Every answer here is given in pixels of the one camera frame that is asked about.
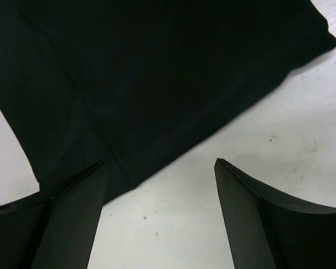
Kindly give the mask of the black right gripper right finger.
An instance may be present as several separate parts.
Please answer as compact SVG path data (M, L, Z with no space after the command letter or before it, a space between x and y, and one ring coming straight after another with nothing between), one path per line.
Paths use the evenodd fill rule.
M224 159L214 172L235 268L336 269L335 207L284 193Z

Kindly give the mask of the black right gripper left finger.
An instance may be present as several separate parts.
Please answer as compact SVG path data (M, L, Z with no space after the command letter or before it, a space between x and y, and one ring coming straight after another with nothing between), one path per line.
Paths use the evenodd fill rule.
M0 268L87 268L107 190L97 162L0 206Z

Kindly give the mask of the black cloth placemat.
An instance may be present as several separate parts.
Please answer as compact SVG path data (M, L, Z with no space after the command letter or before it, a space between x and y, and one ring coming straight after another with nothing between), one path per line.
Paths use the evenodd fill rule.
M310 1L0 1L0 110L41 189L130 191L336 47Z

